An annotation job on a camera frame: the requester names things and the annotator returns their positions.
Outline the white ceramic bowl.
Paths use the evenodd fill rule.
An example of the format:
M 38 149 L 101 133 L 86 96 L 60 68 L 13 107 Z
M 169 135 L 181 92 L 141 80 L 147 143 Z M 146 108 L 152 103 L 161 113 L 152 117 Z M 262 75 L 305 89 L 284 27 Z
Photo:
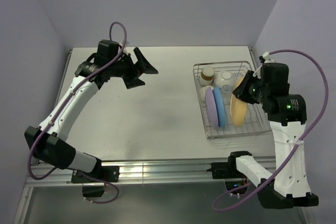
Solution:
M 216 87 L 223 88 L 225 86 L 229 86 L 231 88 L 234 87 L 235 80 L 233 75 L 226 70 L 217 71 L 214 76 L 213 84 Z

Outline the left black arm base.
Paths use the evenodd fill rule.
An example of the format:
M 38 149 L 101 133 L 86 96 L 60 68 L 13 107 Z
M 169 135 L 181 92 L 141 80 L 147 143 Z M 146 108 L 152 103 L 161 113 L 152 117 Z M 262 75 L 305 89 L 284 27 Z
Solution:
M 106 204 L 115 201 L 119 196 L 120 190 L 113 184 L 119 181 L 119 171 L 119 166 L 101 166 L 91 173 L 77 170 L 72 172 L 71 183 L 82 184 L 82 195 L 85 200 L 95 204 Z M 108 186 L 116 190 L 116 195 L 110 200 L 98 201 L 98 198 L 101 198 L 106 193 Z

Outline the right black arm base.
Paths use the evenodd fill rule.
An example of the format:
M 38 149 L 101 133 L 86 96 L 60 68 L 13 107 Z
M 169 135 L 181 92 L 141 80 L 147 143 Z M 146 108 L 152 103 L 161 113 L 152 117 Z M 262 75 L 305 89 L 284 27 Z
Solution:
M 207 172 L 212 173 L 213 179 L 240 179 L 240 181 L 235 182 L 225 182 L 227 190 L 237 189 L 243 185 L 248 184 L 247 177 L 239 172 L 236 168 L 236 158 L 241 156 L 252 156 L 248 151 L 236 151 L 231 152 L 226 162 L 214 162 L 211 163 L 211 167 L 207 169 Z

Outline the small clear glass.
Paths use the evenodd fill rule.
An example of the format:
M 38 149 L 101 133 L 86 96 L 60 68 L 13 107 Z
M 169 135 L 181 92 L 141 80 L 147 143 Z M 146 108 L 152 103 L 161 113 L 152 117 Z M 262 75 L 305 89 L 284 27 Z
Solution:
M 232 87 L 230 85 L 223 85 L 221 91 L 224 94 L 230 94 L 232 92 Z

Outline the orange plastic plate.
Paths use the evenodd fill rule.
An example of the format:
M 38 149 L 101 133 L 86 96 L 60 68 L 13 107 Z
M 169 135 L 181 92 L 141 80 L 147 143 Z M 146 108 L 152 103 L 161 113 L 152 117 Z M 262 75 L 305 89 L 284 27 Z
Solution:
M 246 113 L 247 113 L 248 105 L 246 102 L 243 102 L 235 97 L 234 94 L 232 94 L 230 99 L 230 115 L 232 123 L 240 127 L 243 125 Z

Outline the brown white ceramic cup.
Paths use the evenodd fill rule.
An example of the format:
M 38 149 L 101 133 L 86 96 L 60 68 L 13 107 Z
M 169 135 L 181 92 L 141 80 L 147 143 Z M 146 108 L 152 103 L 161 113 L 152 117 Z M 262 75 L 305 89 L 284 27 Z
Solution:
M 214 76 L 215 76 L 215 70 L 210 66 L 206 66 L 202 69 L 199 82 L 202 86 L 211 85 Z

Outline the flower patterned small dish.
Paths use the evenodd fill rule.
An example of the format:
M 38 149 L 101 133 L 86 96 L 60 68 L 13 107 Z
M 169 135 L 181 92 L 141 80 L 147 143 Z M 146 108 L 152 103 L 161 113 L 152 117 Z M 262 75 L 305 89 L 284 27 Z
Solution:
M 205 92 L 207 89 L 213 90 L 213 87 L 210 85 L 207 85 L 207 86 L 201 87 L 199 90 L 199 97 L 200 97 L 200 100 L 203 102 L 205 102 Z

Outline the purple plastic plate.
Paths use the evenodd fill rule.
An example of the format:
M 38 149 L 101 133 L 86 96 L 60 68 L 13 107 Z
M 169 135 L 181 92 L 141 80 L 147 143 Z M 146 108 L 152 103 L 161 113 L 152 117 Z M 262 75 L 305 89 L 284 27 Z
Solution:
M 219 128 L 215 98 L 213 95 L 213 91 L 210 87 L 205 90 L 205 107 L 209 124 L 212 128 Z

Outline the blue plastic plate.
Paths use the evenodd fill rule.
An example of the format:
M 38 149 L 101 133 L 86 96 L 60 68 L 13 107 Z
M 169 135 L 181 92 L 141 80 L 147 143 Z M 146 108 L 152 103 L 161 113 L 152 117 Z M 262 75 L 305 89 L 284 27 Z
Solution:
M 224 129 L 226 127 L 227 116 L 224 107 L 224 101 L 219 87 L 213 89 L 213 96 L 215 99 L 217 117 L 218 117 L 218 126 L 219 128 Z

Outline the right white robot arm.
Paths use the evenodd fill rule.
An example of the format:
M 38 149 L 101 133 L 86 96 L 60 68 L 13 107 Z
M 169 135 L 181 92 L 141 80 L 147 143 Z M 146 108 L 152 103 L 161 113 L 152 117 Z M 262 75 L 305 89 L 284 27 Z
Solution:
M 242 124 L 248 104 L 261 105 L 267 114 L 275 143 L 276 171 L 267 171 L 248 151 L 232 152 L 227 164 L 230 175 L 242 174 L 256 186 L 258 200 L 266 209 L 319 204 L 307 180 L 301 139 L 306 129 L 306 102 L 301 95 L 289 93 L 288 76 L 286 64 L 263 63 L 236 82 L 230 101 L 235 126 Z

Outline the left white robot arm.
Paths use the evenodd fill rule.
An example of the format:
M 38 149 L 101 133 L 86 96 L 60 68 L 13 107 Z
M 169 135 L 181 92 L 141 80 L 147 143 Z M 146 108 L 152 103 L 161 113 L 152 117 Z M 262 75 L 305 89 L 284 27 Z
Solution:
M 76 169 L 91 182 L 102 176 L 100 159 L 77 151 L 66 140 L 77 117 L 89 100 L 111 78 L 122 78 L 127 89 L 143 86 L 142 74 L 158 71 L 146 60 L 138 47 L 131 55 L 115 41 L 102 40 L 97 52 L 81 63 L 70 87 L 53 111 L 37 127 L 28 127 L 24 133 L 32 157 L 59 169 Z

